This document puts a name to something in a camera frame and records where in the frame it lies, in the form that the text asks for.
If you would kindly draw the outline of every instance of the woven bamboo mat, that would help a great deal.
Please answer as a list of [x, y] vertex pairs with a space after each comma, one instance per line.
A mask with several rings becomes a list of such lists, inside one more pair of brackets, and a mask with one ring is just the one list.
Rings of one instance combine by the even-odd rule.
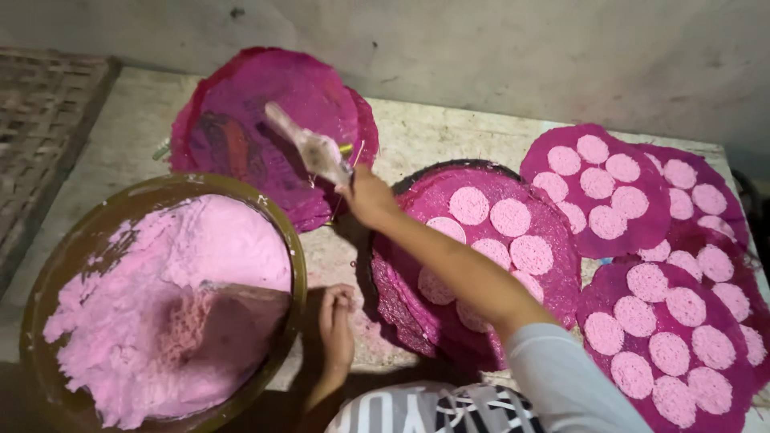
[[0, 296], [119, 69], [109, 57], [0, 47]]

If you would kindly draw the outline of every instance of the olive green bowl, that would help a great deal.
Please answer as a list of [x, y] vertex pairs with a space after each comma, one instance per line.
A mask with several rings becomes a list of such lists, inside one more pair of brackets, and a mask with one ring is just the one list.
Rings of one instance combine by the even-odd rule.
[[[254, 404], [286, 360], [307, 294], [305, 256], [291, 222], [273, 201], [238, 180], [216, 174], [156, 177], [109, 197], [88, 212], [53, 250], [29, 294], [19, 341], [26, 384], [34, 405], [58, 430], [102, 430], [91, 395], [82, 389], [72, 393], [65, 388], [68, 379], [59, 371], [56, 353], [68, 338], [64, 336], [54, 344], [48, 344], [42, 336], [45, 322], [59, 305], [59, 291], [75, 275], [104, 272], [120, 258], [121, 251], [114, 246], [110, 248], [108, 239], [123, 221], [137, 221], [152, 211], [205, 194], [219, 194], [245, 203], [264, 215], [281, 233], [287, 250], [293, 251], [289, 255], [293, 271], [291, 307], [267, 359], [232, 397], [184, 419], [145, 420], [136, 431], [214, 431]], [[102, 261], [89, 265], [90, 257], [102, 257]], [[122, 431], [118, 428], [103, 430]]]

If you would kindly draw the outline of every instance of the concrete wall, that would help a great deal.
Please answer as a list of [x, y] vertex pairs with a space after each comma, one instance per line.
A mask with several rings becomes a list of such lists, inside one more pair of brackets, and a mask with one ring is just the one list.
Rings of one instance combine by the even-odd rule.
[[278, 45], [365, 96], [727, 146], [770, 179], [767, 0], [0, 0], [0, 44], [209, 74]]

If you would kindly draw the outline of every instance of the bowl of pink dough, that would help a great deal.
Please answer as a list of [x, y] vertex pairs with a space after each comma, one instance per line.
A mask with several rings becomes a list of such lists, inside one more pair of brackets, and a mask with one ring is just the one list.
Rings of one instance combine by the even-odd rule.
[[[255, 313], [201, 301], [212, 284], [290, 296]], [[258, 190], [147, 180], [88, 212], [42, 268], [19, 342], [29, 394], [60, 431], [215, 431], [286, 360], [306, 292], [300, 239]]]

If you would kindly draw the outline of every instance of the pink rice paper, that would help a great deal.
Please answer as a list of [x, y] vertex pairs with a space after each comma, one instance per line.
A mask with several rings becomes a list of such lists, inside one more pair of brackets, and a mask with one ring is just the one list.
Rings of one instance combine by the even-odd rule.
[[[665, 182], [655, 165], [637, 151], [629, 143], [620, 141], [607, 133], [599, 125], [586, 124], [551, 129], [538, 137], [524, 161], [521, 163], [521, 177], [532, 183], [539, 173], [553, 172], [548, 162], [548, 153], [555, 146], [564, 146], [577, 151], [578, 140], [585, 136], [594, 136], [603, 141], [609, 150], [609, 156], [624, 154], [633, 159], [639, 167], [640, 174], [636, 180], [624, 182], [615, 179], [614, 191], [621, 186], [633, 186], [640, 190], [648, 199], [648, 208], [640, 217], [626, 220], [628, 228], [619, 237], [603, 239], [587, 225], [575, 234], [577, 249], [583, 257], [600, 259], [616, 257], [626, 253], [635, 253], [640, 249], [650, 249], [658, 245], [668, 232], [671, 222], [669, 213], [670, 200], [668, 184]], [[567, 196], [558, 204], [571, 203], [578, 206], [588, 220], [589, 213], [597, 206], [610, 206], [611, 196], [594, 199], [586, 195], [581, 188], [581, 175], [586, 169], [606, 169], [606, 161], [589, 163], [584, 157], [580, 158], [580, 168], [575, 174], [561, 176], [569, 187]]]
[[[471, 167], [465, 164], [440, 164], [429, 168], [397, 201], [407, 214], [422, 223], [435, 217], [454, 219], [449, 212], [452, 194], [463, 186], [478, 188], [493, 206], [500, 200], [514, 198], [531, 212], [531, 225], [525, 234], [543, 237], [550, 245], [554, 265], [546, 273], [533, 276], [543, 287], [544, 306], [566, 328], [575, 324], [574, 311], [580, 290], [580, 257], [574, 248], [568, 224], [563, 217], [535, 197], [499, 166], [488, 163]], [[474, 226], [462, 225], [467, 244], [493, 239], [508, 247], [514, 237], [497, 232], [489, 217]], [[515, 270], [508, 263], [508, 270]], [[375, 234], [373, 240], [373, 280], [380, 292], [378, 311], [388, 323], [398, 327], [399, 340], [413, 351], [433, 356], [426, 345], [440, 348], [455, 364], [472, 371], [499, 371], [507, 367], [504, 349], [494, 332], [486, 334], [469, 330], [460, 322], [456, 305], [432, 304], [417, 288], [422, 266], [410, 255]], [[398, 301], [392, 296], [398, 293]], [[404, 317], [407, 307], [410, 317]]]
[[[759, 293], [754, 266], [743, 247], [722, 233], [700, 227], [693, 220], [673, 222], [667, 239], [671, 251], [683, 250], [693, 257], [697, 257], [707, 245], [713, 245], [728, 255], [735, 270], [732, 278], [724, 282], [740, 287], [750, 306], [749, 315], [741, 324], [759, 332], [765, 348], [770, 349], [770, 309]], [[703, 275], [704, 288], [711, 290], [715, 284], [706, 274]], [[770, 356], [765, 356], [761, 364], [753, 368], [756, 376], [754, 392], [757, 392], [770, 381]]]
[[[738, 202], [735, 194], [727, 186], [725, 178], [709, 166], [703, 156], [695, 155], [694, 153], [686, 152], [684, 150], [674, 149], [673, 147], [656, 146], [654, 144], [634, 144], [634, 147], [643, 153], [652, 155], [655, 159], [660, 161], [661, 166], [665, 166], [666, 163], [672, 159], [679, 159], [695, 170], [696, 186], [703, 184], [714, 186], [727, 200], [726, 210], [715, 216], [721, 218], [731, 227], [734, 232], [733, 237], [735, 238], [735, 242], [746, 251], [748, 247], [748, 228], [741, 204]], [[666, 183], [667, 187], [674, 187], [668, 181], [666, 181]], [[692, 195], [693, 189], [694, 188], [688, 188], [685, 191], [688, 195]], [[687, 221], [695, 223], [701, 218], [709, 215], [698, 206], [693, 206], [693, 211], [692, 217]]]
[[179, 112], [171, 170], [235, 177], [276, 202], [299, 232], [313, 230], [330, 221], [340, 196], [308, 174], [294, 145], [268, 127], [269, 101], [303, 128], [352, 143], [351, 165], [372, 166], [379, 140], [369, 104], [307, 54], [254, 47], [201, 80]]
[[[588, 316], [594, 312], [603, 312], [614, 315], [614, 305], [618, 300], [625, 296], [631, 296], [633, 293], [628, 288], [626, 274], [635, 265], [644, 263], [632, 256], [623, 257], [614, 263], [606, 264], [600, 267], [590, 284], [588, 284], [580, 295], [580, 301], [577, 309], [577, 322], [584, 330], [584, 324]], [[710, 291], [704, 289], [690, 274], [679, 267], [667, 263], [655, 263], [668, 278], [669, 288], [687, 287], [693, 290], [706, 305], [706, 319], [701, 324], [710, 325], [724, 333], [732, 342], [735, 348], [735, 362], [728, 368], [718, 370], [717, 372], [724, 376], [733, 387], [732, 403], [730, 409], [722, 415], [713, 415], [701, 408], [696, 408], [695, 423], [687, 428], [687, 431], [711, 432], [720, 431], [724, 433], [738, 433], [743, 429], [745, 413], [749, 409], [752, 396], [755, 391], [754, 372], [746, 359], [747, 349], [744, 342], [738, 322], [735, 321], [730, 311], [725, 305]], [[679, 336], [687, 345], [690, 354], [690, 363], [688, 371], [694, 368], [705, 366], [698, 359], [692, 350], [691, 336], [695, 327], [688, 327], [680, 324], [668, 312], [665, 302], [651, 304], [654, 315], [657, 319], [656, 329], [652, 336], [661, 332], [669, 332]], [[623, 347], [619, 353], [626, 351], [638, 354], [644, 358], [651, 366], [652, 376], [658, 379], [665, 374], [655, 365], [651, 359], [649, 351], [650, 337], [634, 337], [625, 333]], [[584, 347], [596, 362], [597, 366], [612, 381], [611, 361], [613, 356], [599, 354], [585, 339]], [[688, 383], [687, 373], [678, 376], [678, 379]], [[656, 433], [673, 433], [681, 429], [663, 418], [658, 412], [652, 401], [652, 394], [642, 399], [628, 398], [636, 407], [641, 416], [650, 425]]]

